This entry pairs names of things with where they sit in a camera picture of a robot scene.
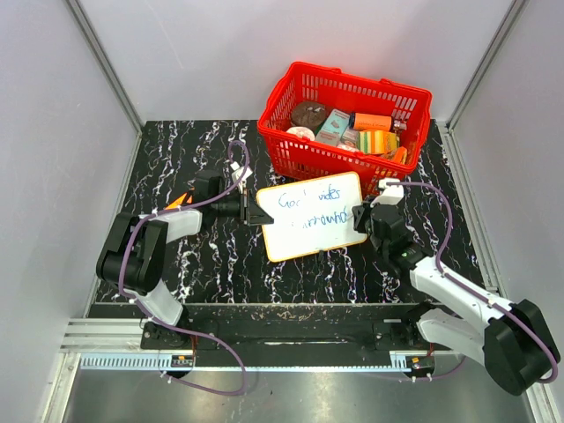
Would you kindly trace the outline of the white board yellow frame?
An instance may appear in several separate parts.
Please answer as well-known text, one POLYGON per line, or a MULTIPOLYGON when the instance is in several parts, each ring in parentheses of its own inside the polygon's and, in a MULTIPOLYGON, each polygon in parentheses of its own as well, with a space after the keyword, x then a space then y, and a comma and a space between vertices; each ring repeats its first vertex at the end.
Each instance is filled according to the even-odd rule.
POLYGON ((266 254, 273 263, 367 239, 353 228, 353 207, 362 202, 360 178, 354 172, 261 189, 256 201, 274 219, 262 226, 266 254))

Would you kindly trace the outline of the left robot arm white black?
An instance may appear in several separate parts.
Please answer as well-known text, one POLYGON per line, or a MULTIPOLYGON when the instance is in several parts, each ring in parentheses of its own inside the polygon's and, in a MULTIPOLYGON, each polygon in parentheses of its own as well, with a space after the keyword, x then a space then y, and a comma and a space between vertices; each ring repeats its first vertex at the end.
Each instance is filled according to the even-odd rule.
POLYGON ((162 280, 169 243, 200 234, 217 219, 237 219, 246 226, 274 223, 246 187, 247 172, 233 171, 234 184, 215 171, 203 171, 175 203, 156 216, 121 212, 116 217, 96 264, 97 277, 141 308, 161 326, 160 338, 182 348, 191 336, 189 315, 162 280))

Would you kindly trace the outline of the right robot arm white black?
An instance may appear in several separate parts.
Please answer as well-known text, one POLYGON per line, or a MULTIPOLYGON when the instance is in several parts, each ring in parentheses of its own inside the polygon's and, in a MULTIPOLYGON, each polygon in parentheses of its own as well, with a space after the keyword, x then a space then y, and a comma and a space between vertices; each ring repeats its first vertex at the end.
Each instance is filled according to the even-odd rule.
POLYGON ((538 306, 509 301, 450 271, 414 241, 394 205, 365 202, 352 215, 354 230, 375 248, 377 264, 444 306, 410 311, 400 329, 405 345, 438 344, 461 353, 514 396, 557 377, 560 352, 538 306))

